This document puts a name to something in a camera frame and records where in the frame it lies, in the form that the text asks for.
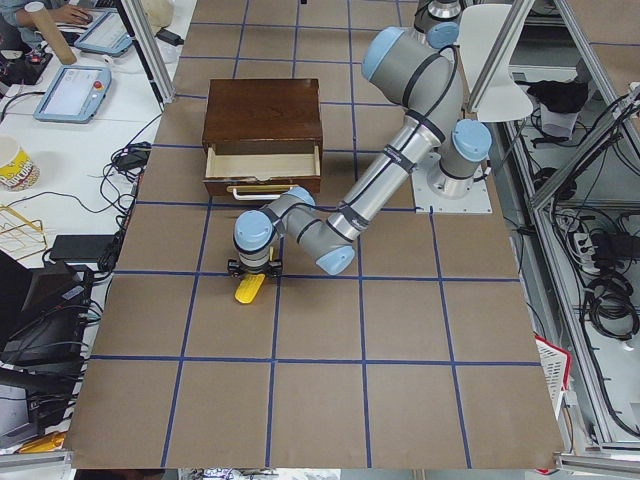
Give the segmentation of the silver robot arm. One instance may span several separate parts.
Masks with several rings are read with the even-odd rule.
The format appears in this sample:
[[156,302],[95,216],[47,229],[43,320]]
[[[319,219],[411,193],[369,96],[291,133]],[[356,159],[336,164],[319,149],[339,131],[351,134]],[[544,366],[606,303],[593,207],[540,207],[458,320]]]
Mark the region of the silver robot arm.
[[421,1],[411,29],[387,27],[370,43],[361,74],[393,104],[403,107],[403,125],[351,190],[318,217],[320,207],[303,187],[292,187],[235,222],[237,256],[227,263],[233,277],[279,277],[282,262],[271,259],[275,240],[290,236],[329,275],[343,272],[355,257],[353,244],[399,187],[430,154],[446,181],[470,185],[489,153],[492,138],[477,120],[462,120],[459,56],[461,7],[456,1]]

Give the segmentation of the person's hand on mouse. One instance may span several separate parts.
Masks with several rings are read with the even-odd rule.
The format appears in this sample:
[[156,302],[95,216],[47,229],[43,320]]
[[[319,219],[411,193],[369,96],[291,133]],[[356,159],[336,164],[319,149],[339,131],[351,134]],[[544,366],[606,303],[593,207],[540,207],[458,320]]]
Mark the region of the person's hand on mouse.
[[56,23],[86,26],[93,21],[88,10],[77,5],[64,4],[51,9],[50,14]]

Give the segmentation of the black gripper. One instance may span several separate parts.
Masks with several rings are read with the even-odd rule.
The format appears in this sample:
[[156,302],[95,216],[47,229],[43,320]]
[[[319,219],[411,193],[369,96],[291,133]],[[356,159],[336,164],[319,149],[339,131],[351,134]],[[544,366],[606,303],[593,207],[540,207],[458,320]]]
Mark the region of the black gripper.
[[227,262],[227,273],[232,277],[243,277],[244,275],[264,274],[266,277],[276,278],[282,275],[283,263],[281,259],[268,260],[258,266],[248,266],[240,260],[229,259]]

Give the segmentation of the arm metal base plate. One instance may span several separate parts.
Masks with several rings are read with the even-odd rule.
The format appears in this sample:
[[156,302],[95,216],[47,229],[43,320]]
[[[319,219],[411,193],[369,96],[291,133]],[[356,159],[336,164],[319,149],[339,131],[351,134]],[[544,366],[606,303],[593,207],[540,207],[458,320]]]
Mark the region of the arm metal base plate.
[[430,153],[412,172],[411,184],[418,213],[492,213],[486,181],[482,177],[480,166],[476,166],[476,171],[470,178],[450,178],[440,169],[440,156]]

